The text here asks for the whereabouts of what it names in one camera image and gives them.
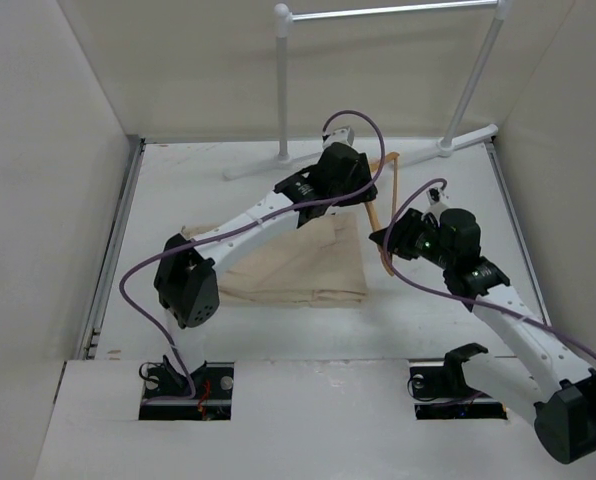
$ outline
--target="white wall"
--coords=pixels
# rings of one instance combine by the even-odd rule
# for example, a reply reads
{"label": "white wall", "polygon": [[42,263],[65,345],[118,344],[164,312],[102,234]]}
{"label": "white wall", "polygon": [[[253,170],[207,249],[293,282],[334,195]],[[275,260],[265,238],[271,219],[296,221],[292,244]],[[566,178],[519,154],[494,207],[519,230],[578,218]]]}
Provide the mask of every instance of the white wall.
{"label": "white wall", "polygon": [[577,0],[498,145],[551,318],[596,350],[596,0]]}
{"label": "white wall", "polygon": [[[278,0],[59,1],[125,131],[161,139],[275,135]],[[287,3],[307,12],[425,2]],[[517,0],[463,130],[506,118],[572,3]],[[489,10],[296,25],[291,134],[313,136],[342,108],[366,111],[387,133],[439,134],[492,16]]]}
{"label": "white wall", "polygon": [[33,476],[127,156],[55,0],[0,0],[0,479]]}

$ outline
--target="white panel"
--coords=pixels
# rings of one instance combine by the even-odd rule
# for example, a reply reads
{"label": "white panel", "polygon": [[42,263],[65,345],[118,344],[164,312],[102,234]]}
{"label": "white panel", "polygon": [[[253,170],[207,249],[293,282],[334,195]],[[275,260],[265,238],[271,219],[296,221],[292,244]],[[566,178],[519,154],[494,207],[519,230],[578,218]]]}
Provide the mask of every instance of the white panel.
{"label": "white panel", "polygon": [[[317,140],[292,142],[298,155],[317,151]],[[421,142],[388,138],[387,151],[408,151]],[[357,139],[355,147],[378,154],[374,139]],[[145,151],[113,290],[105,314],[97,358],[157,360],[166,353],[161,334],[121,298],[120,277],[145,258],[161,252],[182,225],[222,223],[253,205],[290,170],[225,182],[221,171],[274,151],[273,142],[149,145]],[[378,182],[377,211],[383,224],[391,211],[392,173]],[[456,152],[400,173],[400,201],[434,177],[449,180],[454,206],[473,211],[483,230],[483,252],[498,264],[531,306],[536,297],[484,145]],[[428,206],[424,196],[417,208]],[[456,347],[480,342],[491,352],[510,354],[484,323],[457,302],[438,299],[389,277],[362,206],[347,209],[358,218],[362,261],[370,290],[358,308],[280,308],[267,305],[222,305],[207,322],[205,352],[213,361],[242,359],[439,358]],[[424,260],[397,265],[417,281],[445,290],[442,272]],[[157,265],[128,283],[130,295],[161,321],[165,311],[153,287]]]}
{"label": "white panel", "polygon": [[[60,0],[125,130],[187,139],[276,134],[275,3]],[[287,3],[299,13],[425,2]],[[509,114],[572,3],[515,3],[461,131]],[[457,11],[294,25],[291,135],[317,134],[320,119],[352,107],[390,134],[439,134],[492,17]]]}
{"label": "white panel", "polygon": [[236,364],[228,422],[135,421],[139,362],[70,362],[36,480],[596,479],[509,420],[416,421],[407,362]]}
{"label": "white panel", "polygon": [[54,0],[0,0],[0,479],[34,472],[128,145]]}
{"label": "white panel", "polygon": [[551,319],[596,349],[596,0],[576,2],[499,140]]}

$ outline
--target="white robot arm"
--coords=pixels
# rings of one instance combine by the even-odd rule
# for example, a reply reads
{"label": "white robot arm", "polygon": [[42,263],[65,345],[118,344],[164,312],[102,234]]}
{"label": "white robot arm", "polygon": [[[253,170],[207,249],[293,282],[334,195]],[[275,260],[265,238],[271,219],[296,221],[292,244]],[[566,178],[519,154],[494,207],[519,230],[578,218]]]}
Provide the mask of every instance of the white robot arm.
{"label": "white robot arm", "polygon": [[352,143],[351,128],[335,130],[324,138],[318,163],[276,184],[244,213],[191,241],[180,234],[167,241],[165,251],[189,246],[163,258],[154,280],[160,304],[170,311],[180,329],[202,325],[216,312],[220,303],[218,276],[270,239],[324,215],[331,205],[326,200],[351,195],[336,203],[348,206],[376,198],[375,186],[354,194],[370,182],[371,172],[367,156],[356,152]]}
{"label": "white robot arm", "polygon": [[[428,191],[426,213],[409,209],[393,228],[388,253],[423,257],[443,269],[445,284],[515,353],[509,359],[469,344],[445,356],[442,376],[455,391],[480,391],[530,425],[549,454],[570,463],[596,450],[596,369],[565,346],[523,303],[509,278],[480,252],[480,227],[470,212]],[[370,239],[383,245],[386,229]]]}

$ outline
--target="white platform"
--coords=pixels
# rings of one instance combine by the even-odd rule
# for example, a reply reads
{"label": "white platform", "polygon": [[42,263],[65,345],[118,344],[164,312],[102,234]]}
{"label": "white platform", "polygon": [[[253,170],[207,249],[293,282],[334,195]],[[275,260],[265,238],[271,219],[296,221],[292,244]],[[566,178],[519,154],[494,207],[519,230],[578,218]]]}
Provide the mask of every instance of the white platform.
{"label": "white platform", "polygon": [[[386,141],[387,151],[406,151],[423,140]],[[292,142],[291,151],[317,151],[319,141]],[[375,139],[357,139],[355,147],[378,156]],[[165,241],[182,225],[221,223],[254,204],[290,171],[225,182],[221,172],[235,162],[272,155],[274,142],[211,143],[147,146],[132,205],[113,291],[103,323],[97,359],[157,360],[166,352],[159,332],[127,306],[118,292],[121,275],[144,258],[162,251]],[[443,176],[456,206],[475,213],[483,230],[483,252],[512,279],[525,302],[539,312],[521,250],[507,214],[503,195],[484,145],[455,152],[400,172],[400,200],[425,181]],[[378,183],[378,211],[386,222],[391,208],[392,171]],[[421,198],[418,208],[426,208]],[[363,207],[353,207],[361,238],[370,233]],[[208,360],[438,358],[452,348],[479,342],[499,355],[511,352],[484,324],[456,302],[423,294],[390,278],[375,246],[362,244],[369,299],[358,309],[314,309],[221,306],[207,323]],[[419,260],[398,262],[403,272],[443,289],[440,269]],[[152,283],[156,266],[146,268],[128,284],[131,295],[157,318],[164,311]]]}
{"label": "white platform", "polygon": [[415,420],[406,361],[238,362],[228,422],[137,421],[139,364],[68,364],[36,480],[596,480],[513,412]]}

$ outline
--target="folded cloth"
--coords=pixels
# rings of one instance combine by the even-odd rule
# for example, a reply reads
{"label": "folded cloth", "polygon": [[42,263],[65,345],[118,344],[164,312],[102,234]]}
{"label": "folded cloth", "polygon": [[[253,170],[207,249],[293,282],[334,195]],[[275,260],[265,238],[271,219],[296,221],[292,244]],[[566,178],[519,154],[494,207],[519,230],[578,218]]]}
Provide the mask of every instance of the folded cloth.
{"label": "folded cloth", "polygon": [[[216,226],[183,228],[190,239]],[[221,302],[354,306],[367,296],[356,216],[327,215],[261,246],[218,279]]]}

